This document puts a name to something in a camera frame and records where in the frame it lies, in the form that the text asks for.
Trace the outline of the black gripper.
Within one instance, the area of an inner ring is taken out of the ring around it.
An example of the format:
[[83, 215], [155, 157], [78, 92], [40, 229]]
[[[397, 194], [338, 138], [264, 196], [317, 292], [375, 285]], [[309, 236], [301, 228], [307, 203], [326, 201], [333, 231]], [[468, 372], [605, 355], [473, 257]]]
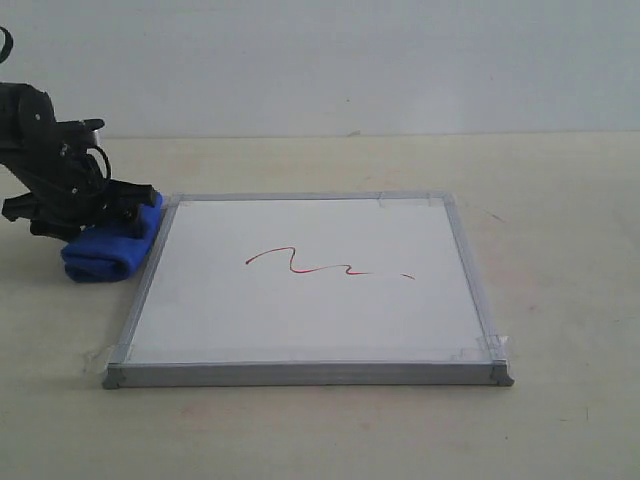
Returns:
[[50, 96], [19, 83], [1, 85], [1, 164], [32, 194], [6, 198], [2, 215], [26, 219], [30, 233], [75, 239], [105, 193], [102, 224], [142, 235], [142, 207], [155, 206], [151, 185], [111, 179], [95, 132], [102, 119], [60, 122]]

